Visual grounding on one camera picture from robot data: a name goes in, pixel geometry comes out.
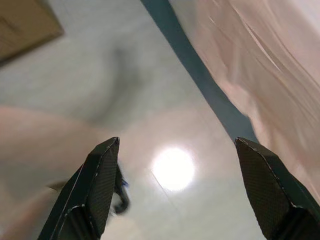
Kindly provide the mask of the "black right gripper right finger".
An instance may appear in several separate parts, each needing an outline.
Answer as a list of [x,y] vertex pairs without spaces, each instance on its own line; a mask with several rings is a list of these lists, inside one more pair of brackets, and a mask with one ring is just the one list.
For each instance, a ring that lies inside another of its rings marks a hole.
[[236,138],[249,203],[267,240],[318,240],[320,206],[307,188],[263,145]]

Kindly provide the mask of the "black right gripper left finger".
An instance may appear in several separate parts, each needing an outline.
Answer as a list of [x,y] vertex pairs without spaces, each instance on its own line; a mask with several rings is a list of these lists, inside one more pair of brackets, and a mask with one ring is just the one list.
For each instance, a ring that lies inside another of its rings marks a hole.
[[120,139],[98,144],[62,188],[40,240],[99,240],[116,182]]

